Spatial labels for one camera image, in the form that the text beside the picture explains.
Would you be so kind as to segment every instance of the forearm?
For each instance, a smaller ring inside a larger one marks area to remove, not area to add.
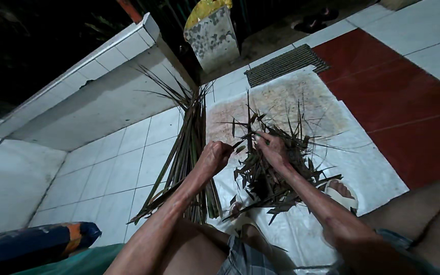
[[[151,274],[176,222],[202,188],[204,176],[191,172],[174,194],[132,235],[105,274]]]
[[[315,218],[317,218],[322,226],[325,225],[327,218],[332,217],[359,222],[347,209],[311,185],[290,164],[283,165],[278,171],[300,196],[310,211],[313,212]]]
[[[394,270],[405,271],[405,274],[417,274],[413,266],[403,260],[381,236],[339,203],[316,189],[291,165],[285,165],[280,169],[280,173],[310,208],[322,227],[328,227],[330,231],[344,231],[334,238],[334,247],[357,274],[388,274]]]

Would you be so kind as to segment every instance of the doormat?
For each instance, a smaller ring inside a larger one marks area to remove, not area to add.
[[[244,74],[247,75],[249,85],[253,88],[308,65],[316,66],[313,70],[315,73],[323,72],[330,67],[313,52],[310,46],[303,44],[247,70]]]

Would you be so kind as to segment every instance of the pile of leaf cuttings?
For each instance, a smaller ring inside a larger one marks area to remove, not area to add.
[[[321,179],[322,175],[325,177],[323,174],[325,169],[321,170],[320,165],[317,167],[313,165],[312,159],[310,158],[310,151],[313,149],[313,145],[334,149],[338,148],[315,143],[314,140],[317,138],[316,136],[303,135],[302,122],[305,121],[305,119],[304,115],[300,112],[299,103],[297,121],[292,125],[290,118],[288,118],[290,132],[287,133],[276,125],[269,124],[268,119],[265,119],[266,114],[260,115],[252,110],[249,106],[249,93],[247,94],[248,122],[242,123],[235,119],[232,122],[224,122],[232,124],[232,135],[235,133],[236,125],[245,128],[247,132],[247,134],[241,137],[241,141],[234,145],[234,147],[237,147],[243,141],[247,141],[248,149],[247,158],[244,161],[239,161],[243,167],[241,169],[237,168],[234,171],[234,179],[236,180],[241,176],[242,189],[247,191],[254,203],[244,207],[235,215],[238,216],[252,208],[272,208],[267,212],[273,215],[269,222],[269,224],[271,224],[279,213],[287,212],[297,203],[302,203],[302,200],[284,178],[269,164],[257,145],[253,145],[253,135],[256,134],[253,129],[258,129],[260,126],[262,131],[280,137],[284,141],[286,153],[293,168],[309,183],[320,190],[324,190],[325,184],[330,180],[342,179],[342,175],[339,174]],[[236,150],[236,154],[245,148],[245,145],[239,147]]]
[[[136,68],[136,70],[152,79],[166,94],[153,91],[147,92],[153,92],[160,97],[173,100],[174,103],[184,111],[184,118],[180,133],[150,191],[149,197],[145,200],[142,209],[128,224],[137,224],[140,218],[151,215],[154,210],[161,207],[192,171],[206,145],[205,96],[213,85],[213,83],[211,83],[202,86],[198,91],[189,91],[171,74],[181,89],[181,91],[175,91],[145,67],[141,66],[138,69]],[[171,170],[165,180],[164,188],[160,190],[157,195],[154,195],[160,183],[163,182],[169,165],[171,165]],[[184,213],[184,218],[194,223],[204,224],[206,223],[207,214],[210,218],[217,218],[221,211],[222,206],[218,197],[217,188],[215,182],[211,179],[188,206]]]

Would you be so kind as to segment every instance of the green cloth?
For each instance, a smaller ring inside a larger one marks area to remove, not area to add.
[[[97,275],[103,274],[124,244],[95,247],[57,263],[35,267],[14,275]]]

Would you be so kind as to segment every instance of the yellow painted top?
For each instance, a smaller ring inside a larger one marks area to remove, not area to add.
[[[193,27],[196,23],[200,22],[203,18],[218,10],[223,5],[227,5],[227,8],[231,9],[232,0],[201,0],[192,9],[184,29],[187,30]]]

